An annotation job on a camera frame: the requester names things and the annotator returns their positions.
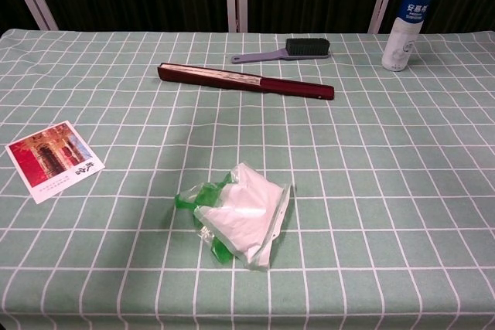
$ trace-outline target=postcard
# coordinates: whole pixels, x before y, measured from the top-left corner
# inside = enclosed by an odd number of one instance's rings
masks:
[[[36,204],[104,168],[69,121],[6,148]]]

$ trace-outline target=table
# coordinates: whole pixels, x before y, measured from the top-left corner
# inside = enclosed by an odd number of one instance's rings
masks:
[[[0,142],[68,120],[106,168],[36,205],[2,149],[0,323],[495,328],[495,32],[420,36],[400,73],[368,34],[325,35],[327,60],[230,64],[286,37],[4,34]],[[163,62],[336,97],[162,82]],[[294,186],[268,272],[217,263],[173,205],[238,162]]]

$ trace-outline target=ziplock bag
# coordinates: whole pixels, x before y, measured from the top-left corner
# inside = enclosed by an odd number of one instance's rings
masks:
[[[246,268],[259,270],[268,268],[271,244],[280,234],[289,196],[290,185],[269,182],[240,163],[223,182],[203,183],[180,193],[176,205],[187,202],[214,239]]]

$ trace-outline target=brush bristles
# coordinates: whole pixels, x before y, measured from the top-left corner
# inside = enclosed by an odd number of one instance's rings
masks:
[[[330,43],[327,39],[287,39],[285,48],[290,56],[326,56]]]

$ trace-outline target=white spray bottle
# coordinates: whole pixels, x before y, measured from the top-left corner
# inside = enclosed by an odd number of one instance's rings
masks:
[[[398,16],[385,46],[381,64],[390,71],[403,70],[423,26],[431,0],[402,0]]]

